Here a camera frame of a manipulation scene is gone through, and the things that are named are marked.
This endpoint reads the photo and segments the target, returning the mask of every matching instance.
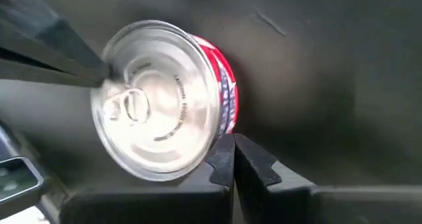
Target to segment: metal can lid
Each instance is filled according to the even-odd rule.
[[[197,42],[157,20],[128,25],[106,45],[112,76],[92,90],[100,138],[122,168],[151,181],[194,169],[220,125],[220,92]]]

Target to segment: can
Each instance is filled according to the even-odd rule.
[[[204,39],[143,20],[116,33],[102,59],[111,76],[91,92],[94,123],[110,156],[132,175],[149,181],[186,175],[233,129],[234,75]]]

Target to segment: silver metal lid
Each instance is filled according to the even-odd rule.
[[[92,90],[92,112],[112,158],[151,181],[194,169],[218,133],[221,106],[196,41],[165,22],[136,22],[108,42],[103,60],[112,78]]]

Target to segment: pull tab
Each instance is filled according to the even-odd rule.
[[[144,91],[130,88],[105,101],[103,112],[112,121],[121,121],[133,126],[148,120],[150,105]]]

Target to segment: can rim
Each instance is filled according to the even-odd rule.
[[[126,171],[131,173],[132,175],[146,179],[149,181],[169,181],[173,180],[179,177],[182,177],[183,175],[186,175],[187,173],[191,172],[194,168],[196,168],[199,163],[205,158],[206,154],[208,153],[208,150],[213,145],[215,139],[217,139],[218,136],[218,127],[221,123],[221,103],[220,103],[220,91],[218,89],[218,83],[216,75],[214,74],[211,62],[209,61],[208,57],[206,56],[203,49],[199,46],[197,41],[191,37],[190,34],[184,32],[182,29],[166,22],[162,22],[160,20],[142,20],[139,22],[134,22],[124,28],[122,28],[116,35],[114,35],[106,44],[104,47],[103,53],[102,53],[102,59],[104,62],[108,63],[110,62],[110,59],[113,57],[111,52],[113,51],[113,48],[122,40],[125,36],[128,36],[132,32],[135,32],[136,30],[142,30],[147,28],[153,28],[153,29],[161,29],[166,30],[168,32],[177,34],[183,40],[188,43],[192,48],[194,49],[197,55],[199,55],[200,60],[203,62],[203,65],[206,66],[205,74],[207,78],[204,79],[206,81],[207,87],[206,89],[211,93],[215,94],[213,95],[213,98],[216,99],[217,103],[214,103],[215,111],[213,113],[216,113],[218,116],[210,116],[210,126],[213,128],[213,131],[211,131],[209,137],[207,139],[204,139],[205,143],[203,145],[203,148],[201,151],[199,151],[192,160],[186,164],[186,166],[176,169],[174,171],[167,171],[167,172],[157,172],[150,169],[147,169],[146,167],[141,166],[139,163],[137,163],[135,160],[128,160],[127,155],[120,151],[118,149],[117,144],[107,135],[107,132],[103,128],[103,121],[104,118],[98,114],[98,106],[101,106],[100,100],[98,99],[101,94],[101,89],[93,89],[91,91],[91,103],[92,103],[92,113],[94,116],[94,123],[97,127],[98,134],[100,135],[100,139],[102,140],[102,144],[104,145],[105,149],[107,150],[108,154]]]

